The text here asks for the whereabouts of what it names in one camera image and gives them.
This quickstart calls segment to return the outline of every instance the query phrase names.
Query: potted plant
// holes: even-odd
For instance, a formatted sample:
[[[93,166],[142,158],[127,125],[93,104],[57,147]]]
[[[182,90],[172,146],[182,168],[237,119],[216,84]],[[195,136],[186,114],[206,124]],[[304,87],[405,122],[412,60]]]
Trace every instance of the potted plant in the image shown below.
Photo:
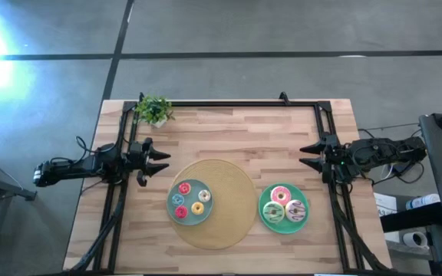
[[[135,112],[140,114],[140,119],[146,123],[161,127],[167,120],[173,119],[171,110],[172,103],[168,102],[165,97],[145,96],[137,103]]]

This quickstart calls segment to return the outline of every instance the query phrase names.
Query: wooden table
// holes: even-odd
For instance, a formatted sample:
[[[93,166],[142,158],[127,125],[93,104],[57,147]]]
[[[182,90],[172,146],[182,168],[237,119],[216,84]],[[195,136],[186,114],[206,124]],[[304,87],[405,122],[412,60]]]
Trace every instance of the wooden table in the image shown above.
[[[330,101],[340,141],[358,139],[351,101]],[[122,105],[122,100],[104,101],[94,147],[116,140]],[[116,273],[342,271],[327,186],[322,183],[321,175],[298,161],[310,156],[299,152],[299,148],[318,141],[312,108],[178,107],[174,109],[174,116],[175,121],[167,122],[160,129],[145,123],[139,126],[137,140],[152,137],[155,148],[172,157],[166,160],[170,167],[150,179],[147,187],[139,187],[136,173],[131,174]],[[258,194],[275,182],[298,186],[310,204],[311,215],[306,226],[295,234],[280,235],[266,228],[257,216],[248,235],[231,248],[205,250],[184,242],[171,227],[165,203],[167,191],[175,175],[185,166],[212,158],[229,160],[243,168],[252,177]],[[96,181],[86,179],[84,186]],[[96,238],[106,191],[106,185],[95,186],[82,195],[64,269],[75,265]],[[371,185],[355,182],[351,199],[361,237],[380,261],[391,267]],[[351,266],[355,268],[348,237],[346,244]],[[103,265],[107,263],[109,247],[110,238],[105,246]]]

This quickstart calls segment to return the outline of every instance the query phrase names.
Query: concrete floor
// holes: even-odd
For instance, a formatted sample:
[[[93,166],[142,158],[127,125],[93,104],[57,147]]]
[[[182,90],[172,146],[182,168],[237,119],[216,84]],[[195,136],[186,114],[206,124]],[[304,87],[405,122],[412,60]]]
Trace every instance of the concrete floor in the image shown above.
[[[113,53],[125,0],[0,0],[0,54]],[[136,1],[124,52],[442,50],[442,0]],[[0,166],[25,188],[53,156],[90,144],[110,61],[0,61]],[[112,99],[139,92],[188,98],[351,98],[360,127],[442,112],[442,57],[121,61]],[[378,136],[402,139],[416,127]],[[413,185],[435,191],[430,167]],[[373,172],[375,178],[379,172]],[[13,199],[0,233],[0,275],[61,270],[80,180]],[[426,272],[394,259],[399,271]]]

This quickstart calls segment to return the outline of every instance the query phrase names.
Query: pink frosted donut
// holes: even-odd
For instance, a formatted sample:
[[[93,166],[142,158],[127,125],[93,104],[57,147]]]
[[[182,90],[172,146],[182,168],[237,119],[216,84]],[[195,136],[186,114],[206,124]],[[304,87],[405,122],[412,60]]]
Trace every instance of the pink frosted donut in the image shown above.
[[[270,192],[270,199],[285,206],[291,200],[291,192],[284,186],[277,186]]]

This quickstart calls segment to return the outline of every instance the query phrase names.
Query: donut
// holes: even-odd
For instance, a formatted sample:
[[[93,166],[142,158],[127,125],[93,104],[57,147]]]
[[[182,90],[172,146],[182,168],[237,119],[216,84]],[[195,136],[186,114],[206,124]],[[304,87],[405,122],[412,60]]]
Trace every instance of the donut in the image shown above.
[[[172,196],[172,204],[175,206],[182,205],[184,202],[183,195],[175,194]]]
[[[303,202],[292,200],[285,206],[285,216],[292,222],[300,222],[306,217],[306,208]]]
[[[286,205],[291,201],[291,192],[284,186],[277,186],[270,192],[270,199],[281,205]]]
[[[204,213],[204,204],[196,202],[192,204],[192,207],[190,209],[192,210],[192,213],[194,215],[201,215],[202,213]]]
[[[208,190],[202,190],[199,192],[199,200],[201,202],[208,202],[211,200],[211,193]]]
[[[189,213],[189,211],[187,210],[187,207],[185,207],[184,205],[180,205],[180,206],[176,207],[176,209],[175,209],[175,215],[179,219],[186,218],[188,213]]]
[[[184,183],[178,185],[178,191],[182,195],[188,195],[190,192],[190,184],[188,182],[184,182]]]
[[[264,218],[270,223],[277,223],[284,218],[284,206],[277,202],[267,202],[262,209]]]

